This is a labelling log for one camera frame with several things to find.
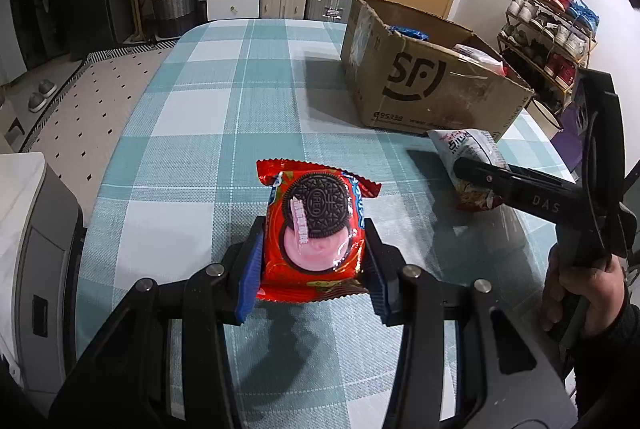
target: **checkered tablecloth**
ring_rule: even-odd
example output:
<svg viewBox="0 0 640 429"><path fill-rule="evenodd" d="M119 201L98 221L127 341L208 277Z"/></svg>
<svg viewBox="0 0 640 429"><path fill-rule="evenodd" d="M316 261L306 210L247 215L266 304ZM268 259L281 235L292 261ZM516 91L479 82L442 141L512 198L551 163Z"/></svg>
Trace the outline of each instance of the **checkered tablecloth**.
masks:
<svg viewBox="0 0 640 429"><path fill-rule="evenodd" d="M340 63L344 29L217 21L178 42L130 117L100 187L78 282L80 352L137 279L186 279L244 239L266 212L270 189L255 170L262 158L319 162L382 183L365 212L385 243L439 279L488 279L525 319L534 310L553 226L505 206L457 211L428 138L361 127ZM510 164L570 178L526 112L499 147ZM450 389L451 325L446 334ZM226 335L248 427L381 426L401 330L380 324L367 295L259 302ZM180 414L179 323L172 340L172 408Z"/></svg>

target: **blue gripper pad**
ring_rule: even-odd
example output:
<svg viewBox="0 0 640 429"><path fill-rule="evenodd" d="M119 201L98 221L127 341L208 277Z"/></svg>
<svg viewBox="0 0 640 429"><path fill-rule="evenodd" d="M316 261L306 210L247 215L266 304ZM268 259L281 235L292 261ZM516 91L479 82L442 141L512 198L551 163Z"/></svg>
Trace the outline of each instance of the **blue gripper pad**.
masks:
<svg viewBox="0 0 640 429"><path fill-rule="evenodd" d="M262 247L264 245L264 231L260 231L255 238L254 248L251 250L249 260L244 267L244 273L238 285L238 305L236 317L244 323L246 317L254 309L255 295L260 288L260 276L262 274Z"/></svg>
<svg viewBox="0 0 640 429"><path fill-rule="evenodd" d="M365 252L362 269L365 275L365 286L367 287L367 290L369 290L369 297L371 298L373 311L378 317L380 317L382 324L386 325L386 322L391 315L388 292L385 282L376 268L376 262L369 252Z"/></svg>

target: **person's arm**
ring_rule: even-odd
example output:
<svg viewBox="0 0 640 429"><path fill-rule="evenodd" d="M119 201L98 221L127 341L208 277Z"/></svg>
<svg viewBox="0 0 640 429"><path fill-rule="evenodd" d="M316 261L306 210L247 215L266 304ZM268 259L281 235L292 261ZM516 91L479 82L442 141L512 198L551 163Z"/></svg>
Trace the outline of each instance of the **person's arm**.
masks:
<svg viewBox="0 0 640 429"><path fill-rule="evenodd" d="M562 318L561 301L567 291L583 295L590 302L583 337L570 351L575 359L578 415L582 416L623 365L629 344L640 338L640 311L629 302L624 274L616 256L612 256L604 269L559 271L556 247L551 250L540 317L545 331Z"/></svg>

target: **sf logo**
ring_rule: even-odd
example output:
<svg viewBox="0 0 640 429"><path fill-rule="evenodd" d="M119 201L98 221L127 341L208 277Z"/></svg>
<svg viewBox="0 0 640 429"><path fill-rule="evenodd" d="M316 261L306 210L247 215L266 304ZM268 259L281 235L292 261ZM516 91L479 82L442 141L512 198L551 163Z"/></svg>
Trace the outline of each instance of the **sf logo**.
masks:
<svg viewBox="0 0 640 429"><path fill-rule="evenodd" d="M405 67L401 61L407 61L407 67ZM434 70L436 65L433 61L428 59L417 58L412 66L414 58L406 52L399 52L394 60L394 74L389 75L386 79L391 83L404 83L405 86L411 88L414 85L416 77L425 79L427 77L428 69ZM427 86L427 88L421 93L414 94L399 94L393 91L391 88L385 87L382 90L382 94L395 99L396 101L419 101L430 96L438 85L442 82L444 73L447 70L447 64L444 61L438 61L438 69L436 71L433 82Z"/></svg>

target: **laundry basket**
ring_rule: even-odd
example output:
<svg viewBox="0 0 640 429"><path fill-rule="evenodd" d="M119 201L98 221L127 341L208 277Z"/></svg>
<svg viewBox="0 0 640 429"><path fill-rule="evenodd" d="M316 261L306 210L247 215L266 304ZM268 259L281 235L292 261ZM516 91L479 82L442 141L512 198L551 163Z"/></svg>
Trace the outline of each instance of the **laundry basket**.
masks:
<svg viewBox="0 0 640 429"><path fill-rule="evenodd" d="M196 26L196 0L151 1L160 37L177 37Z"/></svg>

